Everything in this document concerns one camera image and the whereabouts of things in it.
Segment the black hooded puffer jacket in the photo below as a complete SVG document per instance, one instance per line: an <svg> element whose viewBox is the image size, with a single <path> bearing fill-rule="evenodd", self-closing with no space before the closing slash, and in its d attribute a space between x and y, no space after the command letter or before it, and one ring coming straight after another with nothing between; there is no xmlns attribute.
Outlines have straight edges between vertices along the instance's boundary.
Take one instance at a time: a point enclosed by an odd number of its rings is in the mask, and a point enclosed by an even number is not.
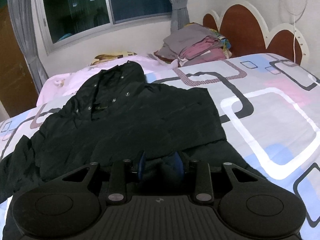
<svg viewBox="0 0 320 240"><path fill-rule="evenodd" d="M147 83L141 66L127 62L88 79L31 137L22 137L1 161L1 201L83 165L108 171L115 161L146 153L145 177L182 152L212 167L252 167L227 141L205 88Z"/></svg>

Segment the stack of folded clothes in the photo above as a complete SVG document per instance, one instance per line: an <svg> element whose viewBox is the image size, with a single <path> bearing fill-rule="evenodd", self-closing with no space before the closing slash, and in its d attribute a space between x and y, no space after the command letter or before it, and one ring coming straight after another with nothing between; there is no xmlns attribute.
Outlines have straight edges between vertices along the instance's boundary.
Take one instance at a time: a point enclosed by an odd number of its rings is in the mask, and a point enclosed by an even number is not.
<svg viewBox="0 0 320 240"><path fill-rule="evenodd" d="M190 23L163 40L163 46L154 52L160 60L178 66L226 60L231 57L231 44L214 29Z"/></svg>

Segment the patterned bed sheet mattress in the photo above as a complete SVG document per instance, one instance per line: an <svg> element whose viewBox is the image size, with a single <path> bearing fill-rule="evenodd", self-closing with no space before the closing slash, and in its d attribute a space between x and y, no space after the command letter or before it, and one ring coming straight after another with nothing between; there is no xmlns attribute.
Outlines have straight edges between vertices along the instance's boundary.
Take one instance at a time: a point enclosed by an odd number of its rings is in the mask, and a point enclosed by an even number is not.
<svg viewBox="0 0 320 240"><path fill-rule="evenodd" d="M147 83L205 88L227 141L252 167L210 166L214 200L192 203L171 162L128 203L107 200L110 170L83 165L1 201L1 239L319 239L319 78L276 54L151 72L137 57L58 75L52 99L1 125L1 161L102 70L139 64Z"/></svg>

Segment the yellow patterned pillow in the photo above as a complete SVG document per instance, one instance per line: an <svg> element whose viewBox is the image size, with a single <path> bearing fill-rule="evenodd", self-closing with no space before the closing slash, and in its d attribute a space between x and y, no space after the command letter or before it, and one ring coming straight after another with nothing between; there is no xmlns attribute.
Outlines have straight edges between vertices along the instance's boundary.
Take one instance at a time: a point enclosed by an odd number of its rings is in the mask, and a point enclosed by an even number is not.
<svg viewBox="0 0 320 240"><path fill-rule="evenodd" d="M120 51L120 52L114 52L114 53L108 53L108 54L100 54L94 57L94 60L91 63L91 66L113 61L116 59L121 59L128 56L135 56L135 55L137 54L131 51Z"/></svg>

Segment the brown wooden door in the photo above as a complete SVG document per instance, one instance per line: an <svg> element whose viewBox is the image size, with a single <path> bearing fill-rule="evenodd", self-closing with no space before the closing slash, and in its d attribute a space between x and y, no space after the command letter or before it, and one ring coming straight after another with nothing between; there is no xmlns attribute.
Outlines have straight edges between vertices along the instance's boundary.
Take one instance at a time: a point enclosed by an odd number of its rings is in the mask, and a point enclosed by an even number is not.
<svg viewBox="0 0 320 240"><path fill-rule="evenodd" d="M13 117L34 108L38 93L16 41L7 5L1 8L0 36L1 103Z"/></svg>

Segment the red white headboard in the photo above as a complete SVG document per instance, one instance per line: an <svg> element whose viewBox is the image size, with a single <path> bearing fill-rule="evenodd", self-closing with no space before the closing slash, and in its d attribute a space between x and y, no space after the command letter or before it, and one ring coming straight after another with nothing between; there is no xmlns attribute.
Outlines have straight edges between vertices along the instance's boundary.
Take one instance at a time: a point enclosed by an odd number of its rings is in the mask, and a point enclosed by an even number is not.
<svg viewBox="0 0 320 240"><path fill-rule="evenodd" d="M220 15L214 10L208 11L202 25L227 38L232 57L274 53L300 66L309 61L308 44L297 27L281 23L270 29L262 14L248 1L234 0Z"/></svg>

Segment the right grey curtain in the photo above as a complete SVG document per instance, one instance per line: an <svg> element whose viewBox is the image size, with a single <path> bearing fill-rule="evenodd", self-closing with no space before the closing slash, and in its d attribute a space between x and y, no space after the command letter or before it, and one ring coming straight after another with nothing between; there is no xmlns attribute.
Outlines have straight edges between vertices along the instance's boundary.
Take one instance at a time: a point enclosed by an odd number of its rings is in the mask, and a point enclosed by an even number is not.
<svg viewBox="0 0 320 240"><path fill-rule="evenodd" d="M188 0L169 0L172 7L171 13L171 33L182 29L190 22L187 9Z"/></svg>

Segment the grey curtain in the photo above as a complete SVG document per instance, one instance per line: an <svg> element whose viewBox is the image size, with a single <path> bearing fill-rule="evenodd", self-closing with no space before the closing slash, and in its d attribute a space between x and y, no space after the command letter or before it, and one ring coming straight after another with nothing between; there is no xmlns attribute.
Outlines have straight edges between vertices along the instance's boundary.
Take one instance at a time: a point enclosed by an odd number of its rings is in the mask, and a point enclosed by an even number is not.
<svg viewBox="0 0 320 240"><path fill-rule="evenodd" d="M31 0L7 0L7 3L17 43L27 63L35 89L39 93L48 75L39 58Z"/></svg>
<svg viewBox="0 0 320 240"><path fill-rule="evenodd" d="M172 7L171 13L171 33L182 29L190 22L187 9L188 0L169 0Z"/></svg>

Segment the left grey curtain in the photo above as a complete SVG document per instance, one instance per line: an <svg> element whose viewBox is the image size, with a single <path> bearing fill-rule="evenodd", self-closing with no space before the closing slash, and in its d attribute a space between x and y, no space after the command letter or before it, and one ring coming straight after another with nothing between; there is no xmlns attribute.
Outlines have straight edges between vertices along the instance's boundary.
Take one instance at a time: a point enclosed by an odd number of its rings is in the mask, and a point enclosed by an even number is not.
<svg viewBox="0 0 320 240"><path fill-rule="evenodd" d="M39 93L48 75L39 58L31 0L7 0L7 3L17 43L27 63L35 89Z"/></svg>

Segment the window with grey frame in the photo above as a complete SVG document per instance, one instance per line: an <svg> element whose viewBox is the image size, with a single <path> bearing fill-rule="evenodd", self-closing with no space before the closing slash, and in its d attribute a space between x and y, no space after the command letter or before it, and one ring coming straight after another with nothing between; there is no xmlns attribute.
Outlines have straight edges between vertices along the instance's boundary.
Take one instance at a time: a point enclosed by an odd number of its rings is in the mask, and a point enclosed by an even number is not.
<svg viewBox="0 0 320 240"><path fill-rule="evenodd" d="M169 0L36 0L46 53L103 30L168 17Z"/></svg>

